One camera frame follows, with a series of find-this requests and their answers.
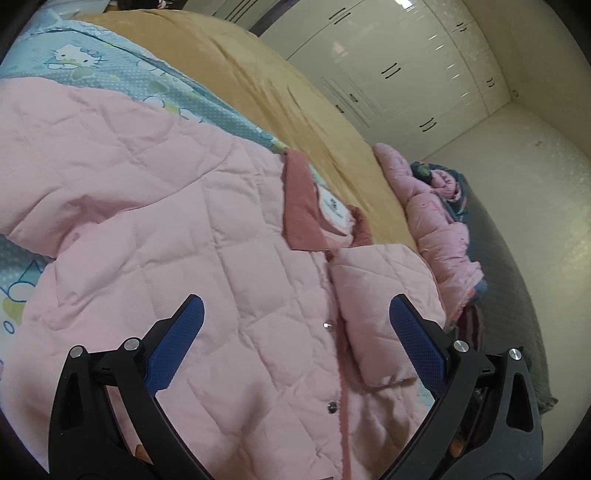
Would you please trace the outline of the striped dark pillow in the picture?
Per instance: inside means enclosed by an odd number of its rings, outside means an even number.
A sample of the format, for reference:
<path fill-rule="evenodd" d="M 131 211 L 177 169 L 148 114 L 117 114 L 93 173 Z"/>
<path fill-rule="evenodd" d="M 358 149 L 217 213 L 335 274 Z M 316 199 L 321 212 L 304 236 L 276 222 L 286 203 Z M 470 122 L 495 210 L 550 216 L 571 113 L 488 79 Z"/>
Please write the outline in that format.
<path fill-rule="evenodd" d="M 466 342 L 472 349 L 480 351 L 484 343 L 484 320 L 476 304 L 467 305 L 455 324 L 456 339 Z"/>

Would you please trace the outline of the pink quilted jacket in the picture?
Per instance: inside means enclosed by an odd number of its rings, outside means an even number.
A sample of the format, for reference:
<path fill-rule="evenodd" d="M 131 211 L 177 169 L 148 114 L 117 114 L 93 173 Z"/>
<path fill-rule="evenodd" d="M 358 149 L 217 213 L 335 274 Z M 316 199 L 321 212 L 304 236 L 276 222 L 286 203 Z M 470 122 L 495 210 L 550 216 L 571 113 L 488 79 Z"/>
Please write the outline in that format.
<path fill-rule="evenodd" d="M 50 262 L 5 363 L 1 407 L 41 464 L 68 351 L 111 350 L 190 295 L 204 327 L 157 396 L 217 479 L 376 479 L 423 421 L 389 319 L 446 319 L 408 246 L 331 253 L 283 236 L 283 158 L 114 91 L 1 83 L 1 232 Z"/>

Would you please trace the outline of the pink floral duvet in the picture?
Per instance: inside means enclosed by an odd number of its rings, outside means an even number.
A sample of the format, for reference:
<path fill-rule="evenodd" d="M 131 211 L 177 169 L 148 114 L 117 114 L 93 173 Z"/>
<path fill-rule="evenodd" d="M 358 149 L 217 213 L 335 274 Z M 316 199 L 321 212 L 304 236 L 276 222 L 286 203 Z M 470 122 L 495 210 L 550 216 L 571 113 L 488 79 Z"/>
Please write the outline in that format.
<path fill-rule="evenodd" d="M 470 257 L 466 184 L 442 165 L 408 162 L 393 147 L 373 152 L 405 210 L 420 255 L 433 271 L 450 323 L 486 291 L 481 264 Z"/>

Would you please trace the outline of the tan plush bed blanket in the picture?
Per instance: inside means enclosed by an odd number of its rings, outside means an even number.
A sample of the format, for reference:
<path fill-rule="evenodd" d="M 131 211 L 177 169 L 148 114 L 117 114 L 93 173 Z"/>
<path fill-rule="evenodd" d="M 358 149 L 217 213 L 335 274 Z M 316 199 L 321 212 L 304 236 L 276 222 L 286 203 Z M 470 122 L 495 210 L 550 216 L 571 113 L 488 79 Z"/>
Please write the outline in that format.
<path fill-rule="evenodd" d="M 307 78 L 238 25 L 176 10 L 108 11 L 79 20 L 151 52 L 287 147 L 308 155 L 329 189 L 358 206 L 377 243 L 416 243 L 372 147 Z"/>

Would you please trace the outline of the white wardrobe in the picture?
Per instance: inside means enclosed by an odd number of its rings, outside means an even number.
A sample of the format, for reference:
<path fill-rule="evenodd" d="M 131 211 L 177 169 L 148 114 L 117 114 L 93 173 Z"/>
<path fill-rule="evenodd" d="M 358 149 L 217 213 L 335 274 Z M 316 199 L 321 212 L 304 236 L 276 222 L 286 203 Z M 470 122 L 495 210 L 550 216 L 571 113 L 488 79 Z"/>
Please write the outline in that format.
<path fill-rule="evenodd" d="M 501 67 L 463 1 L 206 1 L 287 60 L 367 143 L 423 160 L 504 107 Z"/>

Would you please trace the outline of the blue Hello Kitty sheet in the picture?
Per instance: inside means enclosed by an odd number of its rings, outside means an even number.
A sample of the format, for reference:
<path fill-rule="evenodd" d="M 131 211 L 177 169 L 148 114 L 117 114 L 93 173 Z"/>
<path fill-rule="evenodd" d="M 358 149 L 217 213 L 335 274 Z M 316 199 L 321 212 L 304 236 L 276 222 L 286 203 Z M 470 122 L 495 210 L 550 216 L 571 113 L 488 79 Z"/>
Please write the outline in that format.
<path fill-rule="evenodd" d="M 287 149 L 211 90 L 143 47 L 104 27 L 62 18 L 46 10 L 25 28 L 1 63 L 1 80 L 39 77 L 77 88 L 117 91 L 186 120 L 215 125 L 274 153 Z M 1 376 L 26 302 L 51 261 L 1 234 Z"/>

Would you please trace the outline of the grey quilted headboard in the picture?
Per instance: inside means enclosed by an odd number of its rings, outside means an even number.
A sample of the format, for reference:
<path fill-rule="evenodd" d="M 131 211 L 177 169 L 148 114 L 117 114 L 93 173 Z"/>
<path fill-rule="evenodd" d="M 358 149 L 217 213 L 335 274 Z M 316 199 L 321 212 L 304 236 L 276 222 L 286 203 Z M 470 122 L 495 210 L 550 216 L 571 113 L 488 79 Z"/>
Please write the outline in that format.
<path fill-rule="evenodd" d="M 476 302 L 483 327 L 481 349 L 497 354 L 519 348 L 524 354 L 541 414 L 558 403 L 551 392 L 546 349 L 531 295 L 511 251 L 466 178 L 470 259 L 480 263 L 487 283 Z"/>

